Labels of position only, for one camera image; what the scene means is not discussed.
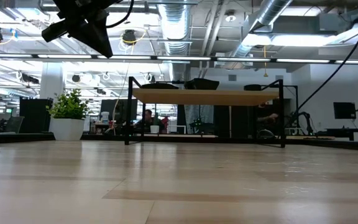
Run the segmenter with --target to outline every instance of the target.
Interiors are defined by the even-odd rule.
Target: silver air duct
[[[263,26],[272,25],[291,2],[292,0],[264,0],[258,11],[258,22]]]
[[[244,40],[250,31],[263,26],[271,26],[291,2],[292,0],[264,0],[259,11],[247,17],[244,22]],[[231,57],[245,57],[253,47],[253,45],[248,45],[247,42],[242,41],[232,52]],[[238,62],[228,62],[223,67],[226,69],[244,68],[243,64]]]
[[[159,4],[161,28],[164,39],[183,40],[189,31],[190,6],[182,4]],[[188,55],[189,45],[182,42],[166,42],[165,49],[168,55]],[[190,65],[184,63],[170,64],[171,80],[189,79]]]

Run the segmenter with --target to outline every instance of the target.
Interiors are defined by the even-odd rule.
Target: man
[[[268,129],[275,132],[278,114],[274,113],[274,107],[262,103],[257,108],[258,129]]]
[[[154,119],[156,119],[156,118],[152,117],[152,111],[151,110],[145,110],[145,115],[144,115],[144,121],[145,121],[144,132],[145,133],[150,132],[150,126],[154,125]],[[160,126],[160,133],[161,133],[165,129],[165,125],[158,118],[157,118],[157,125]],[[136,127],[136,129],[141,131],[142,130],[142,120],[138,121],[135,124],[135,127]]]

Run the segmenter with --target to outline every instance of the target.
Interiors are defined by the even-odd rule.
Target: computer monitor
[[[356,106],[354,103],[334,103],[335,119],[355,119]]]
[[[117,100],[102,100],[101,107],[100,107],[100,113],[102,112],[109,112],[109,120],[113,120],[112,118],[112,112],[114,110],[114,107],[116,105]],[[115,112],[115,121],[125,121],[126,120],[126,111],[128,106],[128,100],[119,100],[118,104],[116,106],[116,112]],[[136,119],[136,113],[137,113],[137,99],[132,100],[132,106],[131,106],[131,120]]]

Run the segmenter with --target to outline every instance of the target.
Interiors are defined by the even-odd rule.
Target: white planter
[[[150,132],[153,134],[158,134],[160,132],[160,126],[158,125],[151,125]]]
[[[55,119],[50,122],[50,131],[58,141],[78,141],[84,129],[82,119]]]

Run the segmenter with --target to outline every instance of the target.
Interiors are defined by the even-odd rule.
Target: wooden floor
[[[358,224],[358,151],[0,144],[0,223]]]

